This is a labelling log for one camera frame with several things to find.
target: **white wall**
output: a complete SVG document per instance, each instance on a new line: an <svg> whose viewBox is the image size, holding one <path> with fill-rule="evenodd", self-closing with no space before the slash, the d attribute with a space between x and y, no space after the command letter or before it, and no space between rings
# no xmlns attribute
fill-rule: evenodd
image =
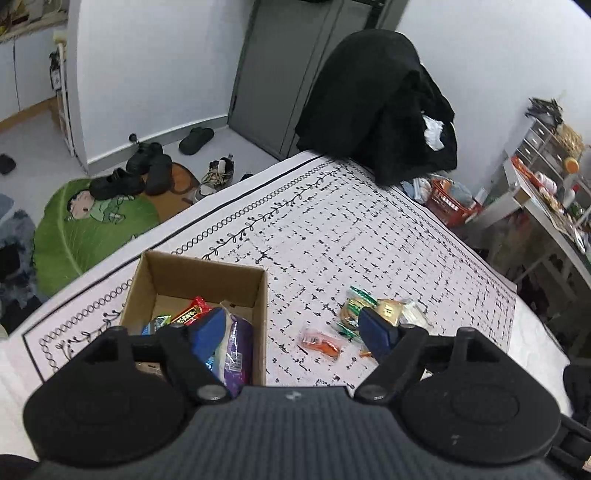
<svg viewBox="0 0 591 480"><path fill-rule="evenodd" d="M529 97L557 98L591 143L591 19L571 0L410 0L397 30L456 113L455 178L474 192Z"/></svg>
<svg viewBox="0 0 591 480"><path fill-rule="evenodd" d="M131 132L151 137L227 115L253 3L72 0L69 89L81 160L129 146Z"/></svg>

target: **plastic bag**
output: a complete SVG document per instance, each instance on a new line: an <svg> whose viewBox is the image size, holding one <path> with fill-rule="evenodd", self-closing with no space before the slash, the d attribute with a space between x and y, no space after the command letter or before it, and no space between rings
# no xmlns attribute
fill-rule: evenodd
<svg viewBox="0 0 591 480"><path fill-rule="evenodd" d="M334 359L337 359L346 345L346 341L325 335L318 330L305 327L300 333L298 344L302 348L322 352Z"/></svg>

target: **bed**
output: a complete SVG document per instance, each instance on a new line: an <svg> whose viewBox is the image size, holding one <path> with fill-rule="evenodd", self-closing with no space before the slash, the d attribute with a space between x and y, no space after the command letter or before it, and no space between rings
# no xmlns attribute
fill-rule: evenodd
<svg viewBox="0 0 591 480"><path fill-rule="evenodd" d="M141 252L156 249L265 268L267 385L346 385L375 368L348 346L335 362L298 348L303 325L330 333L350 285L417 300L437 333L478 328L557 399L568 359L497 275L429 211L380 189L350 161L304 152L181 212L125 245L39 308L0 345L2 453L34 458L22 429L28 396L117 325Z"/></svg>

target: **snack package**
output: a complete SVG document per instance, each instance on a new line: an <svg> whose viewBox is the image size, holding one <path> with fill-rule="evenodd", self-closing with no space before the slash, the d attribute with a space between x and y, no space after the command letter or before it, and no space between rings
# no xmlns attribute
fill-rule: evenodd
<svg viewBox="0 0 591 480"><path fill-rule="evenodd" d="M248 320L230 312L228 302L221 305L226 310L226 335L214 355L212 371L236 397L251 383L254 330Z"/></svg>
<svg viewBox="0 0 591 480"><path fill-rule="evenodd" d="M165 325L170 323L170 319L172 315L159 315L154 320L152 320L149 324L144 327L142 330L142 335L153 335L155 334L159 328L162 328Z"/></svg>
<svg viewBox="0 0 591 480"><path fill-rule="evenodd" d="M184 323L191 325L195 320L199 320L203 315L211 312L212 308L201 297L195 297L188 308L175 315L170 323Z"/></svg>
<svg viewBox="0 0 591 480"><path fill-rule="evenodd" d="M341 336L346 338L347 340L355 340L356 342L361 342L361 337L359 333L355 330L351 330L347 328L347 326L342 322L330 322L330 326Z"/></svg>
<svg viewBox="0 0 591 480"><path fill-rule="evenodd" d="M378 306L374 310L387 322L396 327L400 314L404 309L404 303L396 300L381 299L378 300Z"/></svg>
<svg viewBox="0 0 591 480"><path fill-rule="evenodd" d="M359 328L358 316L364 307L376 308L378 301L365 290L357 287L349 287L347 301L339 312L342 323L350 330L357 331Z"/></svg>
<svg viewBox="0 0 591 480"><path fill-rule="evenodd" d="M333 338L318 330L305 327L300 333L298 344L302 348L316 350L336 359L345 347L345 340Z"/></svg>
<svg viewBox="0 0 591 480"><path fill-rule="evenodd" d="M412 323L413 325L424 328L429 332L429 335L437 334L435 327L427 320L427 317L419 308L417 302L414 300L401 300L400 303L403 305L402 313L398 319L401 324Z"/></svg>

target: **red plastic basket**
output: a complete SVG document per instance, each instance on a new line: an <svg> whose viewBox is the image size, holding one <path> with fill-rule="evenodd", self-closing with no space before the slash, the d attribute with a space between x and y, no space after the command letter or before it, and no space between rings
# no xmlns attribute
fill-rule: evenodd
<svg viewBox="0 0 591 480"><path fill-rule="evenodd" d="M482 210L482 205L474 200L470 208L464 207L447 194L451 186L449 180L432 180L431 196L427 201L427 208L431 210L444 225L448 227L460 226L466 223L472 215Z"/></svg>

